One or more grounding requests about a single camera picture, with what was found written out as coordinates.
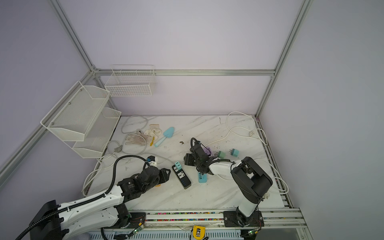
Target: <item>light blue spatula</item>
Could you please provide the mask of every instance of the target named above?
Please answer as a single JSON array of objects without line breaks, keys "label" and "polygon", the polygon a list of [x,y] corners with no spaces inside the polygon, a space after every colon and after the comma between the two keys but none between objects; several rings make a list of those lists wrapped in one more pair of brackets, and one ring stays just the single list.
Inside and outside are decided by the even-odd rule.
[{"label": "light blue spatula", "polygon": [[164,133],[164,137],[162,137],[160,140],[158,140],[156,143],[155,143],[155,147],[158,147],[167,137],[172,137],[173,135],[173,132],[175,131],[175,128],[174,127],[170,127],[168,128]]}]

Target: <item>white wall shelf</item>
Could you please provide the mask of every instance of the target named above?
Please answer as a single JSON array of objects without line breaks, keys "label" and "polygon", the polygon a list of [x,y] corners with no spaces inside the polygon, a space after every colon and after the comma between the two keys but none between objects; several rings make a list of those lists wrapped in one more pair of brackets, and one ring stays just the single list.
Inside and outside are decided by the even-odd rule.
[{"label": "white wall shelf", "polygon": [[109,95],[105,89],[81,85],[52,121],[40,123],[62,141],[84,141]]},{"label": "white wall shelf", "polygon": [[156,87],[152,65],[112,65],[105,89],[112,97],[152,96]]},{"label": "white wall shelf", "polygon": [[104,108],[84,141],[78,141],[72,149],[82,158],[100,158],[119,121],[121,112]]}]

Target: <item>black power strip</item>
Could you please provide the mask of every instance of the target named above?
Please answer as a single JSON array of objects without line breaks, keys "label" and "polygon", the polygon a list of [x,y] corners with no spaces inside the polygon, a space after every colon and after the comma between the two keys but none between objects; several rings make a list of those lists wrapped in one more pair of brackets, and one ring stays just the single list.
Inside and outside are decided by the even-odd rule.
[{"label": "black power strip", "polygon": [[191,186],[192,183],[189,180],[189,178],[187,177],[187,175],[185,174],[183,169],[179,170],[179,169],[177,169],[176,165],[173,165],[172,170],[175,172],[178,180],[180,181],[181,185],[183,185],[184,189],[187,189]]}]

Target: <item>yellow tape measure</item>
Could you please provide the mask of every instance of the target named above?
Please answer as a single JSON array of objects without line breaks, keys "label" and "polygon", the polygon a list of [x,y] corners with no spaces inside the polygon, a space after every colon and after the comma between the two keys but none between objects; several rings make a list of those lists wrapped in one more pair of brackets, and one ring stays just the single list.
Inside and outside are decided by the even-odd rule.
[{"label": "yellow tape measure", "polygon": [[194,238],[202,240],[205,235],[205,227],[195,225],[193,226],[192,233]]}]

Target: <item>yellow handle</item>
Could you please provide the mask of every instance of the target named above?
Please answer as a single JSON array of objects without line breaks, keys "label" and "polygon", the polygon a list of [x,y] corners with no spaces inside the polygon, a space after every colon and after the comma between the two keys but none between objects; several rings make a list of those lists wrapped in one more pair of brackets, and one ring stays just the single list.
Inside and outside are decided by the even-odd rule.
[{"label": "yellow handle", "polygon": [[152,146],[153,141],[155,141],[155,137],[152,137],[152,142],[151,142],[150,146]]}]

